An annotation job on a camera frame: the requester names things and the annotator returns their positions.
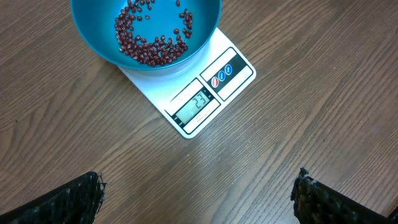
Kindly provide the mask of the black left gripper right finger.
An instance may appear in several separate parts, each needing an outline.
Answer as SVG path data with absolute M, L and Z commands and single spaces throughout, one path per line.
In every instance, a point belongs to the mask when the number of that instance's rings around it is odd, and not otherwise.
M 290 200 L 301 224 L 397 224 L 397 209 L 382 216 L 311 178 L 303 167 L 294 181 Z

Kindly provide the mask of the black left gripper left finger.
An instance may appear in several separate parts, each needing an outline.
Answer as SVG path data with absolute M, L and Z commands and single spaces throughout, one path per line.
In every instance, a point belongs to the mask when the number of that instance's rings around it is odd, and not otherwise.
M 105 201 L 102 175 L 87 172 L 1 215 L 6 224 L 92 224 Z

